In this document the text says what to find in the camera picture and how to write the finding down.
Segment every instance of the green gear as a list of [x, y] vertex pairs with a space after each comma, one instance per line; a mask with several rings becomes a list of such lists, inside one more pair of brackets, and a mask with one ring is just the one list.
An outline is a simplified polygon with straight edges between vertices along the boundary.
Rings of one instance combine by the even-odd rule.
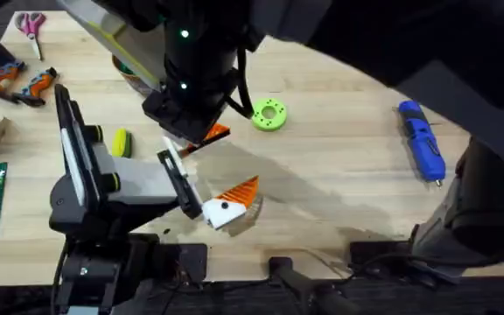
[[[273, 117], [265, 116], [264, 110], [271, 110]], [[261, 99], [254, 103], [254, 115], [252, 123], [254, 127], [262, 131], [276, 131], [283, 127], [287, 120], [287, 108], [283, 103], [274, 99]]]

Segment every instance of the dark background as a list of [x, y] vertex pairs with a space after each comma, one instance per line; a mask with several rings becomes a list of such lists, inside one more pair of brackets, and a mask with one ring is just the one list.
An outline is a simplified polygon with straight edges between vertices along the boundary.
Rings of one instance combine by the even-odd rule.
[[[14, 11], [59, 10], [52, 0], [16, 0], [0, 8], [0, 38]], [[231, 286], [233, 283], [220, 283]], [[468, 278], [457, 287], [431, 291], [421, 287], [358, 279], [345, 289], [349, 298], [376, 314], [504, 315], [504, 277]], [[0, 315], [48, 314], [50, 288], [0, 287]], [[135, 302], [120, 313], [161, 314], [171, 293], [152, 283], [141, 288]], [[167, 313], [201, 314], [296, 314], [281, 288], [267, 284], [235, 290], [225, 295], [177, 295]]]

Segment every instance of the orange handle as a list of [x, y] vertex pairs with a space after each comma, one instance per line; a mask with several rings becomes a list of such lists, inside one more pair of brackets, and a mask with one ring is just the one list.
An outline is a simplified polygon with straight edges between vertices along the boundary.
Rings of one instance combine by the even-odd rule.
[[32, 79], [31, 84], [28, 86], [29, 95], [40, 97], [40, 92], [49, 88], [56, 76], [58, 76], [58, 73], [52, 67], [39, 74], [36, 78]]
[[19, 69], [15, 66], [0, 69], [0, 92], [5, 90], [4, 85], [1, 83], [5, 80], [15, 80], [18, 76]]
[[34, 97], [40, 97], [40, 91], [47, 89], [52, 84], [53, 77], [50, 74], [42, 74], [41, 79], [33, 82], [28, 88]]

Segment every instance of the orange and white object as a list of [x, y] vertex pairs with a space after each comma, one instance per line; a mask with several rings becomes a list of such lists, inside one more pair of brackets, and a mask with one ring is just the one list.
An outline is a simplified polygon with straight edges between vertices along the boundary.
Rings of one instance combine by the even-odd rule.
[[205, 202], [201, 207], [202, 213], [214, 229], [222, 228], [246, 213], [257, 192], [258, 177], [254, 176]]

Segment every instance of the pink scissors handle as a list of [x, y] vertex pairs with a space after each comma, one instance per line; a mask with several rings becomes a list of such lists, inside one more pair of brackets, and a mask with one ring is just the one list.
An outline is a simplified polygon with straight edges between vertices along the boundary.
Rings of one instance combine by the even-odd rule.
[[19, 13], [15, 17], [15, 26], [27, 36], [34, 34], [34, 36], [39, 35], [39, 27], [46, 21], [46, 16], [39, 12]]
[[28, 25], [31, 33], [34, 33], [34, 36], [39, 35], [40, 26], [46, 21], [46, 16], [39, 12], [31, 13], [28, 18]]

